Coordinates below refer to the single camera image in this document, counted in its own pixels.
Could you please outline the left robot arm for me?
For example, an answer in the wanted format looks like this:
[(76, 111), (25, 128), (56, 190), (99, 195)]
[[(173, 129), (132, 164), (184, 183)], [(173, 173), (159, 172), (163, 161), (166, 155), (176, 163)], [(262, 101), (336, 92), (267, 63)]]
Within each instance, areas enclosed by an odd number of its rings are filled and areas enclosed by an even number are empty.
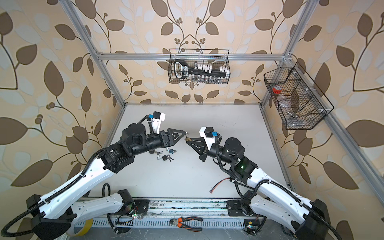
[(151, 150), (174, 146), (186, 131), (151, 130), (146, 134), (142, 123), (133, 123), (122, 131), (118, 142), (94, 153), (84, 169), (56, 190), (27, 200), (28, 209), (7, 223), (1, 230), (4, 238), (35, 234), (41, 240), (54, 240), (87, 212), (73, 204), (100, 182), (134, 162), (135, 156)]

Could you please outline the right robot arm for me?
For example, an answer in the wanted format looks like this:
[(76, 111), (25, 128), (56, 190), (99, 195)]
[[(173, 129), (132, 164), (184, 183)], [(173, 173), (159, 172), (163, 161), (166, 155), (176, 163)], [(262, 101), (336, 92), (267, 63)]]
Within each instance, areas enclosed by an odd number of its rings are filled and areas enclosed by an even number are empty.
[(220, 169), (230, 176), (246, 209), (262, 215), (289, 229), (299, 240), (324, 240), (329, 231), (338, 239), (342, 236), (332, 226), (327, 205), (311, 201), (276, 182), (256, 163), (245, 156), (245, 148), (237, 138), (192, 138), (186, 143), (202, 161), (212, 157)]

